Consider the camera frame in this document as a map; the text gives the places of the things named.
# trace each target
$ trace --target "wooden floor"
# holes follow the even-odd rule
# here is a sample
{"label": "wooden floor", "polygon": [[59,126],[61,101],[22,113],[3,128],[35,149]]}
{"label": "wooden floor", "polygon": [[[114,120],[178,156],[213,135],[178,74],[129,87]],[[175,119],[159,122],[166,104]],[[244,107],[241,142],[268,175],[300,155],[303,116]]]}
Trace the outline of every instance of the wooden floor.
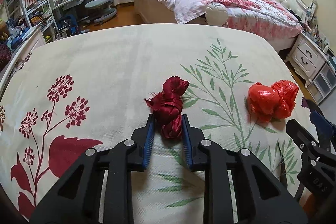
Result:
{"label": "wooden floor", "polygon": [[[141,17],[135,13],[134,11],[134,5],[132,4],[121,4],[117,6],[117,16],[115,16],[113,19],[103,23],[103,25],[98,24],[90,24],[89,26],[86,26],[86,29],[90,29],[90,31],[97,31],[97,30],[103,30],[103,29],[109,29],[114,27],[122,27],[122,26],[130,26],[130,25],[139,25],[144,24]],[[293,78],[298,83],[300,90],[302,91],[304,97],[306,99],[313,100],[312,96],[308,92],[308,90],[305,88],[304,80],[298,76],[293,67],[290,65],[289,62],[286,63],[288,69],[290,70]]]}
{"label": "wooden floor", "polygon": [[96,23],[86,26],[85,29],[90,29],[90,31],[98,31],[104,29],[110,29],[114,27],[130,26],[145,24],[141,17],[135,13],[134,5],[121,4],[117,6],[117,15],[111,20],[99,25]]}

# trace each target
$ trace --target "metal screw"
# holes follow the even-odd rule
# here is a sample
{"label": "metal screw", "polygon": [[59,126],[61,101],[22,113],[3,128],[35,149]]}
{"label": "metal screw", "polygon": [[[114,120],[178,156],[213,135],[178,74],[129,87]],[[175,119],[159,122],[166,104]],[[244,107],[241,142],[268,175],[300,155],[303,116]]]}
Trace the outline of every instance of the metal screw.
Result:
{"label": "metal screw", "polygon": [[85,155],[87,156],[92,156],[95,154],[95,150],[93,148],[89,148],[88,150],[85,151]]}
{"label": "metal screw", "polygon": [[251,154],[251,151],[246,149],[246,148],[243,148],[242,150],[240,150],[241,154],[244,155],[244,156],[248,156]]}
{"label": "metal screw", "polygon": [[127,140],[124,141],[124,145],[126,145],[126,146],[132,146],[132,145],[134,145],[134,140],[127,139]]}
{"label": "metal screw", "polygon": [[207,139],[202,140],[201,144],[204,145],[204,146],[210,146],[211,145],[211,140],[207,140]]}

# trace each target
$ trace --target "bed frame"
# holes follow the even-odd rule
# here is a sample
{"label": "bed frame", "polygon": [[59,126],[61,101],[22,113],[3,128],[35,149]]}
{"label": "bed frame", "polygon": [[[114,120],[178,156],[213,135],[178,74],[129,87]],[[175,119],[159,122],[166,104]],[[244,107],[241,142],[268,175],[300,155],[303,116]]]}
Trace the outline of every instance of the bed frame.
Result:
{"label": "bed frame", "polygon": [[[302,21],[305,22],[307,5],[302,0],[276,0],[284,7],[294,11]],[[176,23],[174,13],[166,8],[158,0],[134,0],[136,12],[142,17],[145,23]],[[212,26],[223,26],[228,19],[226,7],[219,3],[210,3],[205,10],[205,18],[198,17],[187,24],[205,24]],[[295,37],[268,41],[272,47],[279,52],[282,49],[291,47]]]}

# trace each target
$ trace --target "red ribbon bundle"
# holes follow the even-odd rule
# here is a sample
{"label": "red ribbon bundle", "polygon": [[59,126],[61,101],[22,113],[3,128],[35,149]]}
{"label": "red ribbon bundle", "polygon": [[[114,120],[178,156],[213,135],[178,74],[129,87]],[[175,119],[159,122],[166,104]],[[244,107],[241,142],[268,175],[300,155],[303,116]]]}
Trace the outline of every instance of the red ribbon bundle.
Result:
{"label": "red ribbon bundle", "polygon": [[183,102],[181,96],[189,86],[178,76],[172,76],[163,84],[159,92],[151,100],[146,100],[155,119],[162,126],[161,134],[167,139],[177,139],[182,133]]}
{"label": "red ribbon bundle", "polygon": [[271,87],[257,82],[249,88],[248,102],[260,122],[269,122],[272,117],[284,119],[292,115],[298,91],[299,87],[288,80]]}

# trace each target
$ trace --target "bed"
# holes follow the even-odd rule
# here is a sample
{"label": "bed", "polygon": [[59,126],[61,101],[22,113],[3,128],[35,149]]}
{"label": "bed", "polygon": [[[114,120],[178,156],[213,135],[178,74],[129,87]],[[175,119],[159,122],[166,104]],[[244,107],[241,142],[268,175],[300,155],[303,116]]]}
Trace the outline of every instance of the bed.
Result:
{"label": "bed", "polygon": [[297,19],[285,8],[303,21],[307,11],[302,0],[234,1],[134,0],[134,5],[146,23],[228,26],[262,36],[277,52],[291,47],[301,30]]}
{"label": "bed", "polygon": [[[203,64],[207,60],[214,71]],[[220,70],[233,71],[230,85],[210,75],[219,74],[215,63]],[[160,92],[172,75],[191,83],[182,113],[207,138],[233,151],[249,148],[276,176],[279,143],[288,191],[295,194],[301,151],[285,133],[288,119],[261,126],[245,105],[252,83],[293,81],[271,45],[229,28],[144,24],[49,43],[31,52],[5,89],[2,80],[0,184],[19,212],[29,219],[87,148],[113,148],[144,126],[150,109],[143,99]],[[301,99],[299,91],[291,118],[317,138]],[[156,132],[148,170],[132,173],[132,191],[135,223],[202,223],[204,176],[185,168],[180,141],[164,140]]]}

